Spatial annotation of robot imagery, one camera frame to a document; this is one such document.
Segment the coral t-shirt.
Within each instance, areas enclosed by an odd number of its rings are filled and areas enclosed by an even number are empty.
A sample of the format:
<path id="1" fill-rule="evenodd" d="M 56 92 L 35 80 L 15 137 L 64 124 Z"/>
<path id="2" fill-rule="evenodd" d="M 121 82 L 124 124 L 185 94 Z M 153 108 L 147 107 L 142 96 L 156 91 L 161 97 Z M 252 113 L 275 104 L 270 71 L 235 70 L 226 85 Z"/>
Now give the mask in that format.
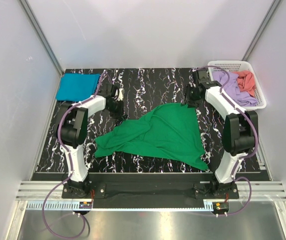
<path id="1" fill-rule="evenodd" d="M 254 74 L 248 70 L 235 72 L 237 77 L 237 84 L 240 92 L 247 92 L 251 97 L 255 96 L 255 78 Z"/>

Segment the folded blue t-shirt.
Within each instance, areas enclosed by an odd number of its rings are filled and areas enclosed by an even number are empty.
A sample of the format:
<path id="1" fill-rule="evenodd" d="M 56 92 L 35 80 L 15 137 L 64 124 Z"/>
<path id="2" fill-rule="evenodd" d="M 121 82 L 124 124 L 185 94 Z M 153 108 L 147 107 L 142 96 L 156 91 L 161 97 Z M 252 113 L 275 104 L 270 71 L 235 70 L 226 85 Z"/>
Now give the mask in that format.
<path id="1" fill-rule="evenodd" d="M 81 102 L 94 94 L 99 74 L 66 73 L 61 78 L 57 101 Z"/>

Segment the left corner frame post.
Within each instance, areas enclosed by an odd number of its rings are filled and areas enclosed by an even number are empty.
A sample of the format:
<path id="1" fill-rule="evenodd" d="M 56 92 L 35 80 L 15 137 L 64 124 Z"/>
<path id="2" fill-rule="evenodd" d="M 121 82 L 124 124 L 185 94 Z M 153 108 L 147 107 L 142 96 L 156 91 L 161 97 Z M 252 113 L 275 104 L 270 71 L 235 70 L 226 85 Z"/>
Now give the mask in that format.
<path id="1" fill-rule="evenodd" d="M 43 48 L 45 49 L 48 57 L 51 60 L 51 63 L 55 67 L 57 73 L 60 76 L 62 76 L 63 73 L 65 72 L 65 70 L 62 68 L 57 57 L 55 56 L 54 51 L 51 48 L 50 43 L 48 42 L 48 40 L 47 40 L 47 38 L 46 38 L 42 28 L 41 28 L 41 25 L 39 24 L 39 21 L 37 20 L 36 15 L 33 12 L 29 2 L 27 0 L 18 0 L 18 3 L 21 5 L 26 17 L 28 18 L 32 28 L 34 29 L 38 39 L 40 40 Z"/>

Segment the right corner frame post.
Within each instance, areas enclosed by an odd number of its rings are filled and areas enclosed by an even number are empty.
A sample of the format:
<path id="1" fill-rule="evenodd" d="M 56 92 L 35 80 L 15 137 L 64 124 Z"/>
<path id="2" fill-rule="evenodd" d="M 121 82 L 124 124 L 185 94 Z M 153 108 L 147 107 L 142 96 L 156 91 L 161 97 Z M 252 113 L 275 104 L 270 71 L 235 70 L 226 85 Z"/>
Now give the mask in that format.
<path id="1" fill-rule="evenodd" d="M 264 18 L 262 19 L 257 31 L 255 32 L 249 46 L 247 47 L 245 54 L 242 57 L 242 61 L 248 61 L 251 54 L 253 53 L 256 45 L 258 44 L 260 38 L 264 34 L 265 30 L 267 29 L 270 21 L 272 20 L 273 16 L 277 12 L 278 8 L 280 7 L 282 0 L 273 0 L 270 7 L 268 8 Z"/>

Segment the corner frame post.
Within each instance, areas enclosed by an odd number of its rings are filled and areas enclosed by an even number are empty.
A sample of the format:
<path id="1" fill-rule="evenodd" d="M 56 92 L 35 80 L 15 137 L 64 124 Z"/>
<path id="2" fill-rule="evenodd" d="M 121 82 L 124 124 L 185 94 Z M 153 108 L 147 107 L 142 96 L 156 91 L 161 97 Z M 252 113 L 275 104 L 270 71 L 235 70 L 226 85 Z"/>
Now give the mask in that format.
<path id="1" fill-rule="evenodd" d="M 267 29 L 270 21 L 272 20 L 273 16 L 277 12 L 278 8 L 280 7 L 282 0 L 273 0 L 270 7 L 268 8 L 264 18 L 262 19 L 257 31 L 255 32 L 249 46 L 247 47 L 245 54 L 242 57 L 242 61 L 248 61 L 251 54 L 253 53 L 256 45 L 258 44 L 260 38 L 264 34 L 265 30 Z"/>
<path id="2" fill-rule="evenodd" d="M 18 0 L 18 3 L 21 5 L 26 17 L 28 18 L 32 28 L 34 29 L 38 39 L 40 40 L 43 48 L 45 49 L 48 57 L 51 60 L 51 63 L 55 67 L 57 73 L 60 76 L 62 76 L 63 73 L 65 72 L 65 70 L 62 68 L 57 57 L 55 56 L 54 51 L 51 48 L 50 43 L 48 42 L 48 40 L 47 40 L 47 38 L 46 38 L 42 28 L 41 28 L 41 25 L 39 24 L 39 21 L 37 20 L 36 15 L 33 12 L 29 2 L 27 0 Z"/>

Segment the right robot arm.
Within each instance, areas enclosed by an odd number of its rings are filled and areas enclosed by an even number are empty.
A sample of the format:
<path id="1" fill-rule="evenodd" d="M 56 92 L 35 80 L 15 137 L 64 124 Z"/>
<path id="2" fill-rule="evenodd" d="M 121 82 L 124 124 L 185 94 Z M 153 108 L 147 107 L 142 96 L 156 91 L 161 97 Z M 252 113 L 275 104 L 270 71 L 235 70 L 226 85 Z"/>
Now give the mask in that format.
<path id="1" fill-rule="evenodd" d="M 238 168 L 245 158 L 255 155 L 258 147 L 258 115 L 239 106 L 223 89 L 224 85 L 214 81 L 208 70 L 212 66 L 199 67 L 193 72 L 193 85 L 184 91 L 184 104 L 196 108 L 206 101 L 224 119 L 222 145 L 224 154 L 214 172 L 215 182 L 210 185 L 211 195 L 221 198 L 228 192 L 227 185 L 235 181 Z"/>

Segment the aluminium frame rail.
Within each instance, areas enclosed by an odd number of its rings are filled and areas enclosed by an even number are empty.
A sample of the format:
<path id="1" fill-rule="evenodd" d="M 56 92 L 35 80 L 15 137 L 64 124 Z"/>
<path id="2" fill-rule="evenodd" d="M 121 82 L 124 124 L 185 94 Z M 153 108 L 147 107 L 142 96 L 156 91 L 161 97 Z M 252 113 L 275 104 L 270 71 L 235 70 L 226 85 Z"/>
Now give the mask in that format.
<path id="1" fill-rule="evenodd" d="M 52 181 L 21 184 L 9 240 L 286 240 L 286 197 L 278 182 L 237 183 L 238 199 L 198 199 L 196 180 L 110 180 L 87 208 Z M 223 203 L 219 216 L 213 208 Z"/>

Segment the white plastic basket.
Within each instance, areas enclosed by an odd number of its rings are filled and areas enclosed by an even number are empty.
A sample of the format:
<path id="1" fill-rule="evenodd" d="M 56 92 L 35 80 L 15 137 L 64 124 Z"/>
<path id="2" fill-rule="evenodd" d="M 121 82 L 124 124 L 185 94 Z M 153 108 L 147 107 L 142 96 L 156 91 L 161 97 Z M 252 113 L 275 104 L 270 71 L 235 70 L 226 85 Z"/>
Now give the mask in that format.
<path id="1" fill-rule="evenodd" d="M 208 63 L 209 75 L 223 90 L 248 111 L 263 109 L 266 100 L 250 63 L 240 60 L 213 60 Z"/>

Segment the purple t-shirt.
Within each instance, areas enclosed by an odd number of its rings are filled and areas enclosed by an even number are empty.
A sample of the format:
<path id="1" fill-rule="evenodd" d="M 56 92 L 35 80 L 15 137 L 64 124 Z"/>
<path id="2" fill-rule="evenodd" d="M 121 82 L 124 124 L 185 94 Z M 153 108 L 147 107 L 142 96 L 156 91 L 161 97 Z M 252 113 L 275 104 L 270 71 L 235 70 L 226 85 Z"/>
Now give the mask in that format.
<path id="1" fill-rule="evenodd" d="M 223 87 L 224 91 L 240 106 L 252 107 L 257 105 L 257 99 L 252 97 L 246 91 L 240 91 L 237 83 L 238 74 L 228 72 L 230 77 L 228 83 Z M 214 71 L 212 73 L 213 80 L 218 81 L 221 85 L 227 81 L 227 74 L 223 71 Z"/>

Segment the green t-shirt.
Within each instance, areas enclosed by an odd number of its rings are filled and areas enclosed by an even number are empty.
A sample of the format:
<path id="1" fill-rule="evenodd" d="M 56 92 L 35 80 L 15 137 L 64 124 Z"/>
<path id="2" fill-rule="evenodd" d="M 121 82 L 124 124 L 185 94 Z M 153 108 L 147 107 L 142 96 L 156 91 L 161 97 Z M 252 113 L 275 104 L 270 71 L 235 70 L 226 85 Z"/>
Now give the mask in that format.
<path id="1" fill-rule="evenodd" d="M 197 113 L 180 103 L 157 106 L 139 119 L 127 119 L 111 132 L 95 139 L 97 158 L 124 152 L 162 158 L 207 170 Z"/>

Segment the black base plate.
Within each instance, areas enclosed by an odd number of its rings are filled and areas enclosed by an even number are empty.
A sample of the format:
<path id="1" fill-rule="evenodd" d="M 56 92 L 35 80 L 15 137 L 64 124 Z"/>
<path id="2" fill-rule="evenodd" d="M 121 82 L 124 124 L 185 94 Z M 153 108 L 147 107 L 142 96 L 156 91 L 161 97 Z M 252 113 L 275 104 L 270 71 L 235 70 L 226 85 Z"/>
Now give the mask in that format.
<path id="1" fill-rule="evenodd" d="M 206 200 L 237 200 L 235 183 L 218 186 L 211 173 L 90 173 L 64 184 L 64 199 L 94 199 L 102 209 L 201 208 Z"/>

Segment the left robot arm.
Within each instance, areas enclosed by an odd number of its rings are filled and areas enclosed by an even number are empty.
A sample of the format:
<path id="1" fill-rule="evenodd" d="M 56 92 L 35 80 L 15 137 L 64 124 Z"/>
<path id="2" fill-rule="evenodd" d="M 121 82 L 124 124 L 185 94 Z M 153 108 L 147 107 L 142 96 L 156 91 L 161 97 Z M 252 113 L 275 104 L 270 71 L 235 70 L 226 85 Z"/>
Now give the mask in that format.
<path id="1" fill-rule="evenodd" d="M 90 194 L 85 182 L 83 144 L 87 137 L 88 119 L 97 112 L 109 111 L 110 117 L 122 120 L 124 114 L 124 89 L 107 83 L 88 99 L 74 104 L 64 103 L 56 116 L 56 137 L 67 159 L 70 182 L 75 182 L 73 192 L 80 198 Z"/>

